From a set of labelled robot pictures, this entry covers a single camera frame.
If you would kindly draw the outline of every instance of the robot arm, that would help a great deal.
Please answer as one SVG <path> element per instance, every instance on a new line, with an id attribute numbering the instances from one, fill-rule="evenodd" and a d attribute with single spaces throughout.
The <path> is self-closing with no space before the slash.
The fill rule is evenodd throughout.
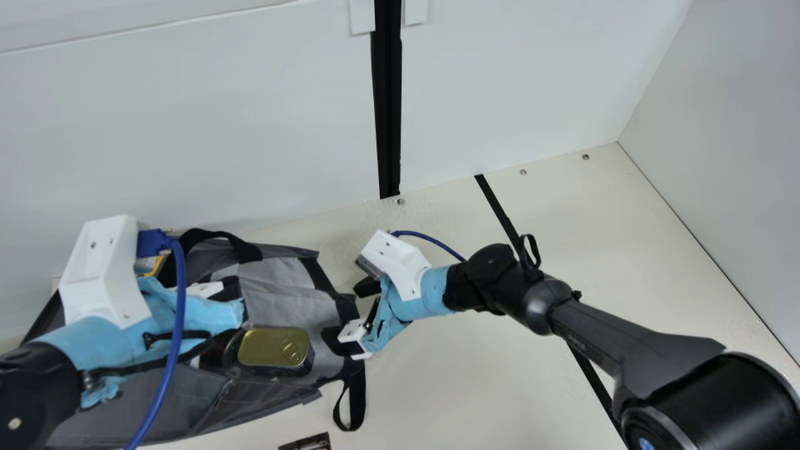
<path id="1" fill-rule="evenodd" d="M 762 361 L 724 353 L 712 339 L 659 333 L 580 303 L 567 283 L 539 271 L 527 255 L 520 263 L 508 245 L 438 268 L 409 257 L 407 246 L 379 231 L 359 259 L 382 288 L 367 320 L 349 323 L 339 336 L 357 343 L 361 357 L 380 351 L 412 320 L 489 311 L 538 335 L 561 337 L 611 375 L 614 417 L 628 448 L 800 448 L 796 392 Z M 387 251 L 394 247 L 402 251 Z"/>
<path id="2" fill-rule="evenodd" d="M 78 409 L 112 400 L 136 372 L 165 366 L 177 296 L 136 274 L 152 268 L 167 239 L 128 215 L 84 224 L 58 288 L 66 325 L 0 356 L 0 447 L 41 448 Z M 177 361 L 239 327 L 243 314 L 241 299 L 187 295 Z"/>

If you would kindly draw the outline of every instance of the gold can lid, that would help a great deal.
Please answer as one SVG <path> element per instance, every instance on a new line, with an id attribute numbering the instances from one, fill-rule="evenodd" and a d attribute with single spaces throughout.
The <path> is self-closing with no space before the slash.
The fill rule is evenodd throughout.
<path id="1" fill-rule="evenodd" d="M 239 346 L 239 363 L 247 366 L 293 368 L 308 357 L 311 339 L 297 328 L 253 328 Z"/>

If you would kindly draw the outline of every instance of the blue cable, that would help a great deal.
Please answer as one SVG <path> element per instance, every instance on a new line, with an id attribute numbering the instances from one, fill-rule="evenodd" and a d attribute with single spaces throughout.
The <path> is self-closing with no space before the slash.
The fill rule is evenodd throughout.
<path id="1" fill-rule="evenodd" d="M 183 319 L 186 315 L 186 262 L 183 259 L 183 249 L 177 239 L 169 238 L 169 245 L 172 249 L 172 254 L 175 256 L 175 273 L 178 280 L 178 305 L 175 308 L 175 325 L 172 328 L 172 342 L 170 343 L 170 354 L 166 357 L 166 366 L 164 367 L 164 374 L 161 377 L 161 384 L 158 385 L 153 403 L 150 405 L 150 410 L 147 416 L 139 425 L 139 430 L 136 431 L 134 437 L 125 446 L 125 450 L 134 450 L 144 440 L 150 427 L 153 426 L 155 417 L 158 411 L 164 404 L 166 398 L 166 391 L 170 388 L 172 382 L 172 375 L 175 373 L 175 366 L 178 365 L 178 356 L 181 353 L 181 341 L 183 338 Z"/>
<path id="2" fill-rule="evenodd" d="M 400 236 L 414 236 L 420 239 L 424 239 L 430 243 L 435 243 L 436 245 L 440 246 L 443 250 L 445 250 L 447 253 L 450 253 L 452 256 L 455 257 L 455 259 L 461 261 L 462 263 L 466 261 L 466 259 L 464 259 L 463 256 L 459 255 L 457 251 L 448 247 L 446 244 L 444 244 L 444 242 L 438 239 L 434 239 L 428 235 L 424 235 L 423 233 L 418 233 L 416 231 L 410 231 L 410 230 L 399 230 L 399 231 L 393 231 L 392 236 L 394 236 L 395 238 Z"/>

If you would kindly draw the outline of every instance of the gray bag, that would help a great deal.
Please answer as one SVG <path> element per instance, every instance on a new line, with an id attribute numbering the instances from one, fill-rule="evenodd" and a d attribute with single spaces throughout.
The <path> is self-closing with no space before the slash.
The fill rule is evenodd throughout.
<path id="1" fill-rule="evenodd" d="M 296 327 L 309 334 L 315 357 L 302 377 L 256 376 L 249 372 L 209 371 L 179 364 L 166 401 L 144 444 L 180 440 L 242 424 L 321 396 L 319 387 L 344 381 L 334 409 L 343 431 L 357 430 L 366 410 L 366 378 L 362 361 L 352 360 L 336 336 L 344 323 L 358 318 L 352 295 L 337 293 L 317 262 L 316 251 L 246 243 L 225 232 L 199 229 L 180 238 L 186 253 L 188 283 L 236 277 L 226 283 L 240 290 L 246 322 L 264 327 Z M 174 285 L 174 261 L 168 259 L 158 276 Z M 50 299 L 25 340 L 64 324 L 58 293 Z M 136 432 L 150 407 L 162 369 L 139 373 L 121 386 L 121 395 L 81 411 L 63 422 L 47 443 L 49 449 L 120 448 Z M 339 415 L 339 404 L 350 392 L 350 426 Z"/>

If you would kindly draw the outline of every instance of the metal screw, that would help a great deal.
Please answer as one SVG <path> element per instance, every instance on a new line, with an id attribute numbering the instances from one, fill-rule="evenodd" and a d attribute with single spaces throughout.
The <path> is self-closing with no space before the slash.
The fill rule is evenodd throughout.
<path id="1" fill-rule="evenodd" d="M 83 372 L 83 387 L 87 391 L 91 391 L 92 389 L 94 389 L 94 379 L 92 378 L 92 375 L 89 374 L 89 372 Z"/>

